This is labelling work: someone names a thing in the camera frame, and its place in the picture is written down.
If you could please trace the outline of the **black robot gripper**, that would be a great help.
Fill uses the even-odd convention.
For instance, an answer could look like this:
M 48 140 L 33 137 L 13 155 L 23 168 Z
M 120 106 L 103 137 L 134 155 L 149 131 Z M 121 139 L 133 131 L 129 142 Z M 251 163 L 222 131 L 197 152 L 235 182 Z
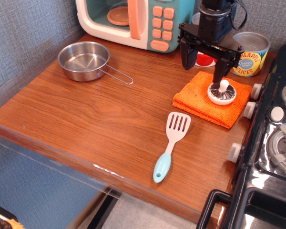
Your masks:
M 199 5 L 199 25 L 179 24 L 178 42 L 186 70 L 196 64 L 198 52 L 202 52 L 217 59 L 213 83 L 220 83 L 239 64 L 244 48 L 233 39 L 231 30 L 239 31 L 245 21 L 235 25 L 237 6 L 245 9 L 242 0 L 203 0 Z

